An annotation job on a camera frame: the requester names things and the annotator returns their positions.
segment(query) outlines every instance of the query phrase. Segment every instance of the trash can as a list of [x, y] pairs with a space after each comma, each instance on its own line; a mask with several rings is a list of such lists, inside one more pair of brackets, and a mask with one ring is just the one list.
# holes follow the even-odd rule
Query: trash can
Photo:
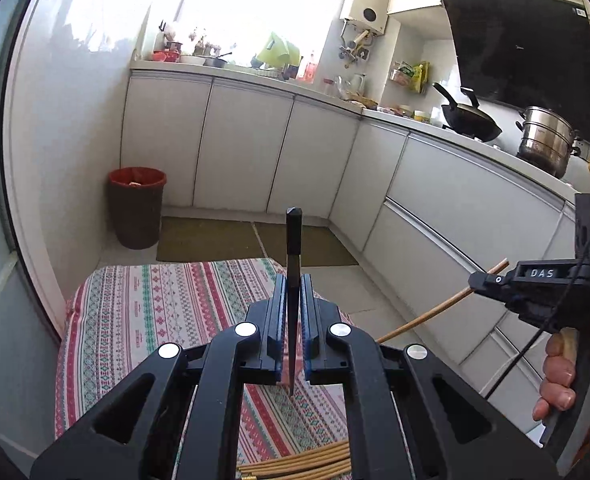
[[153, 168], [121, 168], [108, 174], [108, 211], [117, 240], [129, 249], [159, 241], [166, 174]]

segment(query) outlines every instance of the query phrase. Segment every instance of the pan handle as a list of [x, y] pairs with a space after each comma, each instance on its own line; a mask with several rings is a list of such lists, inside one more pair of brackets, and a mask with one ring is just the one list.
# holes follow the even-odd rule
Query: pan handle
[[448, 99], [448, 102], [450, 104], [450, 109], [451, 110], [455, 110], [457, 108], [457, 101], [455, 101], [454, 97], [452, 95], [450, 95], [450, 93], [448, 92], [448, 90], [446, 90], [442, 85], [440, 85], [439, 83], [433, 83], [432, 84], [435, 88], [435, 90], [437, 92], [439, 92], [440, 94], [442, 94], [446, 99]]
[[479, 108], [479, 101], [477, 100], [477, 96], [475, 95], [475, 91], [472, 88], [464, 88], [461, 87], [461, 92], [463, 95], [470, 99], [471, 104], [475, 108]]

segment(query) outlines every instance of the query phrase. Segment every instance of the white water heater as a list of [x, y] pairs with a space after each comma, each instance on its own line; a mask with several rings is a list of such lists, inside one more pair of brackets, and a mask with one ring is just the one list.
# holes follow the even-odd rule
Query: white water heater
[[383, 34], [388, 19], [389, 0], [344, 0], [340, 19], [349, 20], [359, 28]]

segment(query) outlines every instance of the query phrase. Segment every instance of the green mat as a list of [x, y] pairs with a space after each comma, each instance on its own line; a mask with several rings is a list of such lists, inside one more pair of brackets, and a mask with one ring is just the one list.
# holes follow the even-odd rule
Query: green mat
[[263, 257], [250, 222], [162, 218], [157, 246], [160, 262], [215, 262]]
[[[266, 254], [286, 265], [286, 226], [255, 222]], [[357, 261], [328, 227], [305, 225], [302, 228], [301, 264], [303, 267], [357, 265]]]

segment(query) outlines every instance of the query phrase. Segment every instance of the finger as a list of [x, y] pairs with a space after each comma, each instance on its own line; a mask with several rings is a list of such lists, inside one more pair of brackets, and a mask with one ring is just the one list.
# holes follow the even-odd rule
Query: finger
[[546, 354], [558, 356], [564, 352], [564, 338], [561, 334], [553, 334], [546, 343]]
[[535, 422], [539, 422], [548, 416], [550, 412], [550, 404], [547, 402], [546, 399], [539, 398], [535, 403], [535, 407], [533, 409], [533, 420]]
[[547, 357], [544, 361], [544, 374], [551, 383], [569, 388], [574, 380], [575, 367], [568, 359], [561, 356]]
[[574, 404], [575, 392], [561, 384], [544, 380], [539, 387], [539, 395], [558, 410], [565, 411]]

